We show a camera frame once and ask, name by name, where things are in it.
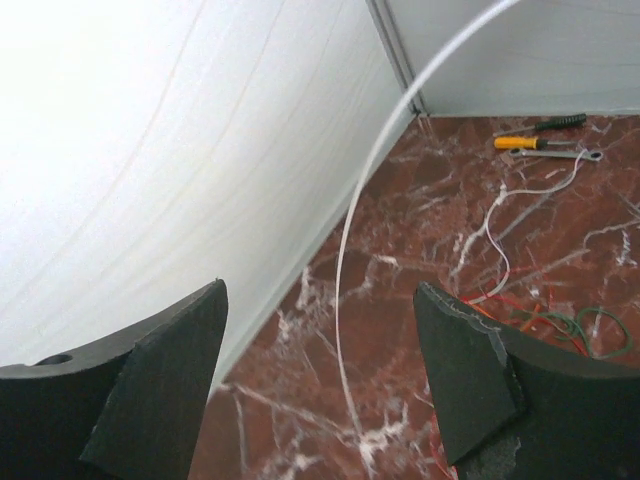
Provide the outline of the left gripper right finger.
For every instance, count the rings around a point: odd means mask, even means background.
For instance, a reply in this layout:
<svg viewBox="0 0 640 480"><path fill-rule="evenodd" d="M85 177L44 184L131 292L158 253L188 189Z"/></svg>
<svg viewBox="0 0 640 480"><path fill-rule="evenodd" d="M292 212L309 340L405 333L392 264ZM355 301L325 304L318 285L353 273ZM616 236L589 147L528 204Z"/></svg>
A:
<svg viewBox="0 0 640 480"><path fill-rule="evenodd" d="M459 478L638 478L638 370L546 344L426 282L413 305Z"/></svg>

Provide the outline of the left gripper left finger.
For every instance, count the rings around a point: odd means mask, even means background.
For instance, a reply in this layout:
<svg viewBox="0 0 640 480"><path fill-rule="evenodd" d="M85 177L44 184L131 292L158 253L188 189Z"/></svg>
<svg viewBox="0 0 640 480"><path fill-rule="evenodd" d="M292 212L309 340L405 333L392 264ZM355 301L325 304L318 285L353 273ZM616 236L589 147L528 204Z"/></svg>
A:
<svg viewBox="0 0 640 480"><path fill-rule="evenodd" d="M5 479L184 479L228 315L215 280L165 310L1 370Z"/></svg>

